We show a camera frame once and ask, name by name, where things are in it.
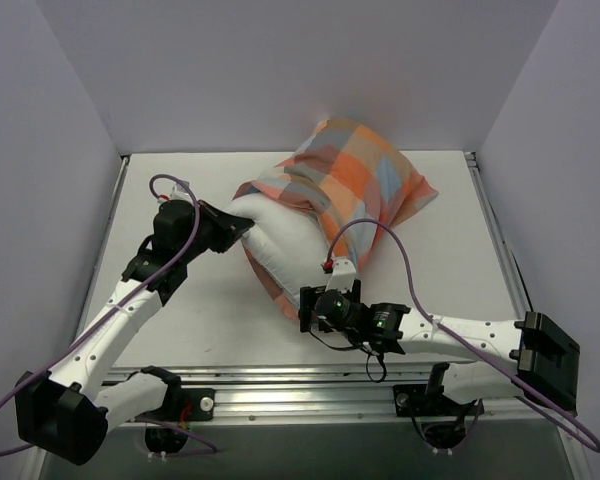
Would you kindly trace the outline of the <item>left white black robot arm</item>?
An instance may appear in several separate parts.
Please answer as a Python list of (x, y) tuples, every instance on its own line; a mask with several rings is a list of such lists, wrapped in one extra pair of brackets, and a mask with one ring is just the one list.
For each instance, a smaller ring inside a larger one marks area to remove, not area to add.
[(108, 388), (102, 383), (135, 335), (184, 283), (189, 263), (206, 251), (226, 252), (253, 225), (204, 202), (162, 203), (152, 234), (68, 353), (41, 374), (27, 372), (19, 380), (20, 438), (83, 465), (122, 424), (143, 415), (157, 422), (177, 418), (184, 403), (181, 379), (163, 368), (144, 367)]

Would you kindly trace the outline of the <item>checkered orange blue pillowcase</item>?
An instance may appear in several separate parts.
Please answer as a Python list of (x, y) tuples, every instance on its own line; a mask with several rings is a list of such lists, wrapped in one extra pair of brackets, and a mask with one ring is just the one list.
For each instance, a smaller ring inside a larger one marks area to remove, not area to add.
[(261, 193), (312, 213), (327, 256), (362, 270), (382, 236), (433, 201), (438, 193), (411, 161), (357, 121), (332, 117), (316, 126), (293, 155), (243, 183), (234, 199)]

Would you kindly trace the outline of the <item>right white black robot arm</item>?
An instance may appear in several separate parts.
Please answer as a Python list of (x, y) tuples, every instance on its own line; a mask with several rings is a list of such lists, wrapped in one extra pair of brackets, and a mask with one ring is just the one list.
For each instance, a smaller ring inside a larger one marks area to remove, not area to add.
[(435, 412), (487, 398), (523, 396), (573, 413), (577, 404), (580, 346), (547, 315), (528, 312), (521, 320), (478, 321), (424, 317), (396, 303), (367, 306), (360, 281), (345, 291), (326, 286), (300, 290), (300, 330), (317, 326), (338, 332), (353, 350), (377, 358), (387, 354), (437, 354), (458, 363), (433, 367), (424, 400)]

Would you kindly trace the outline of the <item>white pillow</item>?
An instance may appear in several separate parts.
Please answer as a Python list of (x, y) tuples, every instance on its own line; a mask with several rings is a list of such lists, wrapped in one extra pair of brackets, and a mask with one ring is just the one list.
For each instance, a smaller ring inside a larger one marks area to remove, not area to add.
[(226, 211), (254, 222), (242, 236), (248, 261), (281, 312), (296, 317), (300, 289), (322, 286), (327, 279), (322, 262), (328, 245), (315, 216), (261, 193), (232, 200)]

